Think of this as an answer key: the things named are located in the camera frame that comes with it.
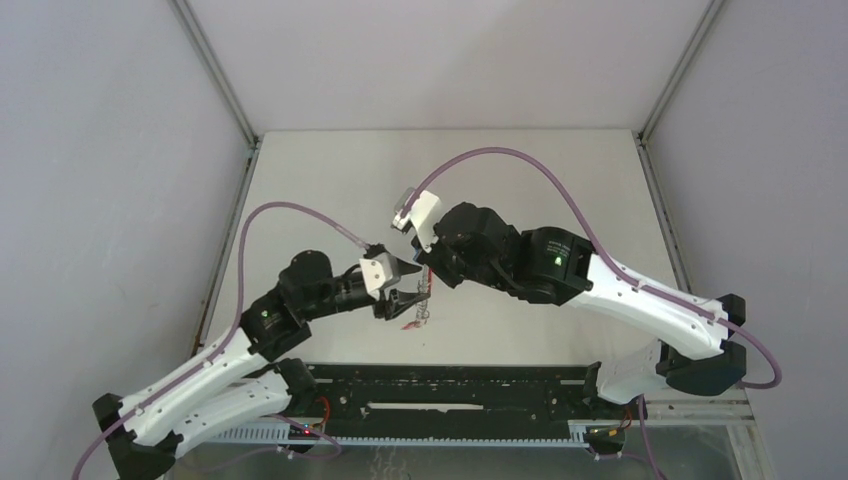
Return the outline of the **red grey keyring holder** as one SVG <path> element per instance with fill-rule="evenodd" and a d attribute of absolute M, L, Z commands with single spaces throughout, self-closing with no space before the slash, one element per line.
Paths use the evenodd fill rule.
<path fill-rule="evenodd" d="M 432 294 L 432 284 L 432 271 L 428 267 L 424 267 L 417 282 L 417 291 L 420 294 L 426 294 L 429 298 Z M 420 329 L 427 324 L 430 317 L 430 312 L 428 309 L 428 298 L 416 304 L 415 318 L 405 324 L 402 327 L 402 330 L 407 331 L 413 329 Z"/>

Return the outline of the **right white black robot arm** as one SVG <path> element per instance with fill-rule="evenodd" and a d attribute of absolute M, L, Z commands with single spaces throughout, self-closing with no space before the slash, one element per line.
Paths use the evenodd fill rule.
<path fill-rule="evenodd" d="M 642 349 L 589 368 L 581 392 L 585 411 L 606 418 L 636 397 L 670 387 L 712 397 L 747 373 L 744 346 L 731 341 L 724 321 L 744 321 L 741 297 L 698 299 L 711 319 L 678 305 L 683 295 L 657 296 L 662 284 L 642 275 L 628 283 L 585 238 L 558 227 L 518 231 L 494 210 L 463 202 L 444 210 L 423 201 L 392 225 L 406 233 L 416 262 L 447 286 L 469 281 L 539 305 L 585 308 L 654 336 Z"/>

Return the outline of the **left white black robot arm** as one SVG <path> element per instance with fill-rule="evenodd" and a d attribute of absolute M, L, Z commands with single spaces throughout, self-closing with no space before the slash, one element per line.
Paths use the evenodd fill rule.
<path fill-rule="evenodd" d="M 421 270 L 381 244 L 341 275 L 320 251 L 296 255 L 235 329 L 149 387 L 94 402 L 119 478 L 157 479 L 199 444 L 244 422 L 311 412 L 317 383 L 288 355 L 310 338 L 310 321 L 361 308 L 392 320 L 428 298 L 395 287 Z"/>

